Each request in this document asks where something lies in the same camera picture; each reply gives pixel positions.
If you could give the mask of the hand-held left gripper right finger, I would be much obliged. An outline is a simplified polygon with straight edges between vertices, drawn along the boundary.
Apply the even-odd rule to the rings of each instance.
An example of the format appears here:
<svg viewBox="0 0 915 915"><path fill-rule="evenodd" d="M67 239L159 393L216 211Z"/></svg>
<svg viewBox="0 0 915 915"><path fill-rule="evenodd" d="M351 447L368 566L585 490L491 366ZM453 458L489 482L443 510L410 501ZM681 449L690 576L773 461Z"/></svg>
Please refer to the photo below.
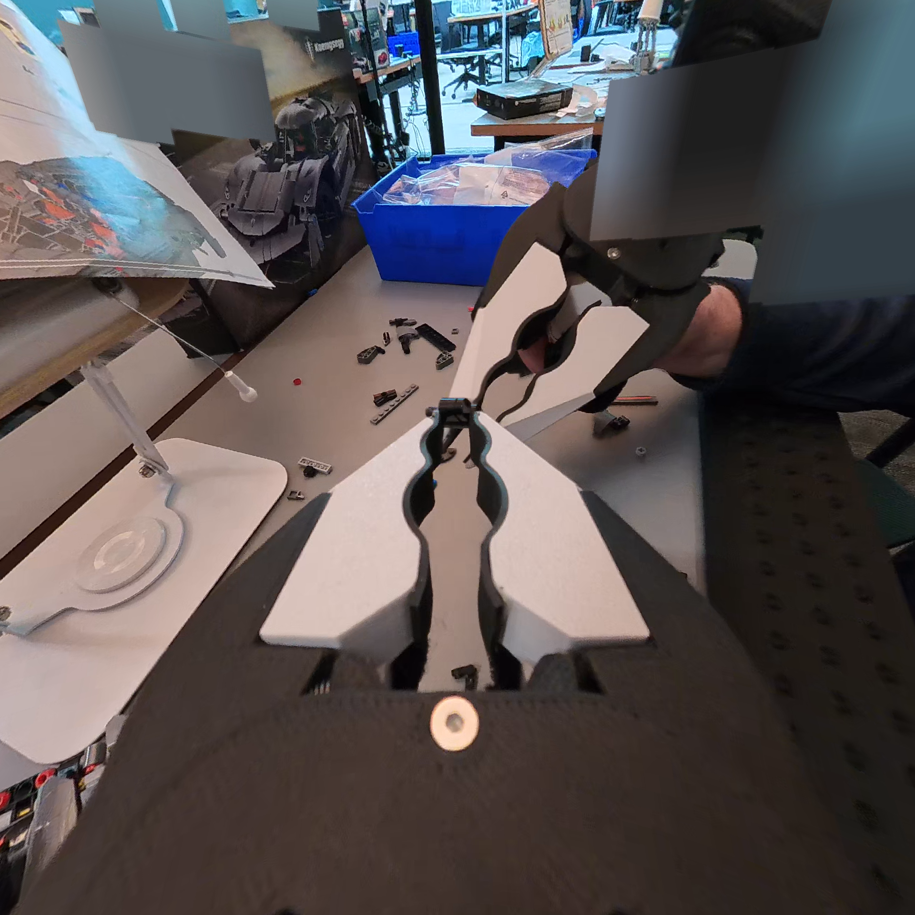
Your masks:
<svg viewBox="0 0 915 915"><path fill-rule="evenodd" d="M481 544L478 616L493 665L646 643L650 630L584 492L486 414L472 416Z"/></svg>

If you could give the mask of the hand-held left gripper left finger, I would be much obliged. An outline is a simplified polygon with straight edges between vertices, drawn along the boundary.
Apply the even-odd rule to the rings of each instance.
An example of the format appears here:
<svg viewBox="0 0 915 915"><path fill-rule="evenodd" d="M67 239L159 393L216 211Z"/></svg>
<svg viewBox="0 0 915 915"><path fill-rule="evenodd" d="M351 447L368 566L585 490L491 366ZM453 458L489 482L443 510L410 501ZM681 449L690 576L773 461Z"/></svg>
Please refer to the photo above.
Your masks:
<svg viewBox="0 0 915 915"><path fill-rule="evenodd" d="M418 685L431 625L428 545L438 418L427 417L337 483L262 624L267 644L330 649Z"/></svg>

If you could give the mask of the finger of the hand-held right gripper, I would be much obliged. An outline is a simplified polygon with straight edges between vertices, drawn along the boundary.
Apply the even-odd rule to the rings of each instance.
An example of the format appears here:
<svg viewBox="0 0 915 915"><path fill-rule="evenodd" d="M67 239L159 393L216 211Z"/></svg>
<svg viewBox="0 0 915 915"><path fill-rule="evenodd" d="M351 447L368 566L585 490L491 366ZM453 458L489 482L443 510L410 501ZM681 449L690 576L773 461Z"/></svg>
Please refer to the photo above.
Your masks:
<svg viewBox="0 0 915 915"><path fill-rule="evenodd" d="M498 423L521 441L593 401L605 377L649 329L647 320L627 306L593 305L566 332L534 376L520 404Z"/></svg>
<svg viewBox="0 0 915 915"><path fill-rule="evenodd" d="M474 317L450 389L457 416L479 411L489 384L517 355L523 329L559 306L566 291L560 255L533 244Z"/></svg>

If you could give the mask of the small black lego assembly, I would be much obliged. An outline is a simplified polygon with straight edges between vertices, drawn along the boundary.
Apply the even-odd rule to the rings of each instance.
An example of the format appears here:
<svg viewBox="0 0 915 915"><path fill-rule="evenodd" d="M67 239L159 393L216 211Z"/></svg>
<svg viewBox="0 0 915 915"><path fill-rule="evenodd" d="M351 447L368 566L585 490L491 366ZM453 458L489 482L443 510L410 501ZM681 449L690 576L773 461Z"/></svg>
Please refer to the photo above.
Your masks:
<svg viewBox="0 0 915 915"><path fill-rule="evenodd" d="M452 459L454 443L469 428L475 413L472 402L466 398L443 398L437 405L427 407L427 417L432 421L427 435L427 451L436 463Z"/></svg>

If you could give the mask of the person's right forearm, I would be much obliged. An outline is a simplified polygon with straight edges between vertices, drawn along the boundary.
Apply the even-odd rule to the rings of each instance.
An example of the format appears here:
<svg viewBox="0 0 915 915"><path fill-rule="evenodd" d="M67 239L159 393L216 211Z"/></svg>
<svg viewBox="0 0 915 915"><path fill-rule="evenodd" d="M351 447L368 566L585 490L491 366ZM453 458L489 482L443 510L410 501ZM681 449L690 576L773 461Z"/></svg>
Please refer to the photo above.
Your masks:
<svg viewBox="0 0 915 915"><path fill-rule="evenodd" d="M913 295L763 305L750 302L749 280L726 279L740 290L738 346L717 378L675 381L710 394L914 417Z"/></svg>

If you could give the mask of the grey long thin lego plate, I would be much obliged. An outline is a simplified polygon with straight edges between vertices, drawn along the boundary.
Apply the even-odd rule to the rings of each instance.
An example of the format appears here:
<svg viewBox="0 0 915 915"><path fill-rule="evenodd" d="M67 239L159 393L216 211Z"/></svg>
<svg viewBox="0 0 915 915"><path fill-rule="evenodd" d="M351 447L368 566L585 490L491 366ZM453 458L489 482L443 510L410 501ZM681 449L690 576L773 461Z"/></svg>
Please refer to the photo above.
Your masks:
<svg viewBox="0 0 915 915"><path fill-rule="evenodd" d="M418 390L418 384L413 383L406 387L404 391L400 393L395 392L393 396L389 396L383 404L378 405L378 410L376 414L371 418L370 424L373 427L380 425L390 414L392 414L411 397L413 397L418 392Z"/></svg>

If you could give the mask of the partly built lego model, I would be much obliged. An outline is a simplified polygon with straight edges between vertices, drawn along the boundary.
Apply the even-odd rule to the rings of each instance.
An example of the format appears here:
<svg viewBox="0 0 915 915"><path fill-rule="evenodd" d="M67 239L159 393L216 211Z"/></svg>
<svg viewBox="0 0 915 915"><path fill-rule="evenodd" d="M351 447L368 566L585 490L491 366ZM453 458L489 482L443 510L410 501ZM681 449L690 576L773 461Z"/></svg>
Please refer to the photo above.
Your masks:
<svg viewBox="0 0 915 915"><path fill-rule="evenodd" d="M61 763L1 792L1 912L15 909L24 887L59 851L104 772L104 737Z"/></svg>

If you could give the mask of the lego instruction booklet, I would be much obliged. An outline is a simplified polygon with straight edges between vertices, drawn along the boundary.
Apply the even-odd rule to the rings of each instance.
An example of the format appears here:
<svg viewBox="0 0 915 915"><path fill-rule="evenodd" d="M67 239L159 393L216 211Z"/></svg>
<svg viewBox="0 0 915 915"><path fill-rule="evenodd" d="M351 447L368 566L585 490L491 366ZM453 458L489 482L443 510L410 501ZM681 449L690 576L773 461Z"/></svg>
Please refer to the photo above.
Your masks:
<svg viewBox="0 0 915 915"><path fill-rule="evenodd" d="M1 4L1 276L273 288L155 143L99 132L65 55Z"/></svg>

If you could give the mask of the person's right hand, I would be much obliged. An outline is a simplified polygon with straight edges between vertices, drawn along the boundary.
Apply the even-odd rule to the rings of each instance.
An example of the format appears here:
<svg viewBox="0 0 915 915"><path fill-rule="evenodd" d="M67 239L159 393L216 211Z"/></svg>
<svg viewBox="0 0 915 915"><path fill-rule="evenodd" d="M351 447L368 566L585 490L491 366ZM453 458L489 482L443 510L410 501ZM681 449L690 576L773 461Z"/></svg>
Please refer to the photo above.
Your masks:
<svg viewBox="0 0 915 915"><path fill-rule="evenodd" d="M713 380L725 370L738 346L744 323L738 286L713 278L692 320L678 342L656 360L653 368L700 381Z"/></svg>

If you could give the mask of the blue plastic bin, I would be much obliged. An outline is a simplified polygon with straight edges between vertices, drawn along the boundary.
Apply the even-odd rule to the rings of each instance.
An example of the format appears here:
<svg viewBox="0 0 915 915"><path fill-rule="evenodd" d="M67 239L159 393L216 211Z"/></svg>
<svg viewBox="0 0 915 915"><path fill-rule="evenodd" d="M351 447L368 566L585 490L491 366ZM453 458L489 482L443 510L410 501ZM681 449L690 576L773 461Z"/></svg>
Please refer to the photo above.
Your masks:
<svg viewBox="0 0 915 915"><path fill-rule="evenodd" d="M590 160L597 157L595 150L585 147L549 147L534 143L506 148L519 146L583 148L591 150ZM354 202L353 207L383 280L485 285L498 247L509 227L530 206L408 206L384 203L377 196L379 191L390 189L397 177L415 176L423 168L455 162L466 156L479 159L485 155L489 154L435 155L426 163L412 157Z"/></svg>

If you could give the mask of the pile of clear plastic bags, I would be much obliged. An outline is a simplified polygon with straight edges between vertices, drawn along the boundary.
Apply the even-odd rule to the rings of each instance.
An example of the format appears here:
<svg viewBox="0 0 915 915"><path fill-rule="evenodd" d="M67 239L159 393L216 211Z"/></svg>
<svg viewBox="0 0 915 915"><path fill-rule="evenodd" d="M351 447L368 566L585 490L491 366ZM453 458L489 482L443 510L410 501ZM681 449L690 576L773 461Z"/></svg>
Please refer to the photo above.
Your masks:
<svg viewBox="0 0 915 915"><path fill-rule="evenodd" d="M384 203L408 206L528 207L554 185L569 186L590 158L591 150L584 148L505 148L397 177L377 196Z"/></svg>

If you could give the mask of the white book stand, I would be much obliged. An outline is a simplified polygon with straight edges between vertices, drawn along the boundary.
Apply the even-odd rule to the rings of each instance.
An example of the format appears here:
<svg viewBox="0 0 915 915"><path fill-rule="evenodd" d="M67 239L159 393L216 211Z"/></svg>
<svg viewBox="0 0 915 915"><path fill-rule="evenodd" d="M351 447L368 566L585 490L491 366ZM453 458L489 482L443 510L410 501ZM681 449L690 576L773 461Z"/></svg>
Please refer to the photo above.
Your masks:
<svg viewBox="0 0 915 915"><path fill-rule="evenodd" d="M288 480L262 457L155 444L97 356L80 371L135 458L2 578L2 754L35 768L126 707Z"/></svg>

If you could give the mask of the black flat cardboard box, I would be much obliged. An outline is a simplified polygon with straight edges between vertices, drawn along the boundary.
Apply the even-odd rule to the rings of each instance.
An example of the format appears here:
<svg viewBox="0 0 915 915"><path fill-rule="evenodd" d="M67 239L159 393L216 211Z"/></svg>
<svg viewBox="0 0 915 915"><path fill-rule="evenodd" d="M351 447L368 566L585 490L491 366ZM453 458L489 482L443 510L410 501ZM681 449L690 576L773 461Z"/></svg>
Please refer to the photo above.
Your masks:
<svg viewBox="0 0 915 915"><path fill-rule="evenodd" d="M479 86L474 105L500 121L518 120L566 109L573 85L540 79Z"/></svg>

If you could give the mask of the black office chair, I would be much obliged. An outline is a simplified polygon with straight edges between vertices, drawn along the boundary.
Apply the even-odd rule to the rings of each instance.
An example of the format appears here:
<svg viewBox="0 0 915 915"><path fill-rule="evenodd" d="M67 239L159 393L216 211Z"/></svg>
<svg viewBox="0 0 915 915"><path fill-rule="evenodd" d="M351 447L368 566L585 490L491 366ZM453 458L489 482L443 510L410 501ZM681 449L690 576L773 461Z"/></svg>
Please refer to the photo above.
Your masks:
<svg viewBox="0 0 915 915"><path fill-rule="evenodd" d="M485 86L492 82L490 71L494 66L502 69L503 52L494 47L489 48L470 48L464 47L455 51L438 52L437 62L447 64L450 68L457 66L462 70L452 81L441 85L441 95L448 95L449 90L453 90L451 98L457 97L458 89L468 88L470 85Z"/></svg>

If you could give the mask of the small white device on stand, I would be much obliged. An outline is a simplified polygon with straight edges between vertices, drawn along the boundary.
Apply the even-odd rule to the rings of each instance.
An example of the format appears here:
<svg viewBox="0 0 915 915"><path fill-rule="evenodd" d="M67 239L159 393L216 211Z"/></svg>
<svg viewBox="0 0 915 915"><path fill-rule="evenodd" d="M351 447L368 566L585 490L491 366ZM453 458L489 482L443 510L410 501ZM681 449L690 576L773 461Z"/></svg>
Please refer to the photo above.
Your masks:
<svg viewBox="0 0 915 915"><path fill-rule="evenodd" d="M633 53L633 72L637 75L649 72L656 57L657 31L664 1L645 0L637 16L638 37Z"/></svg>

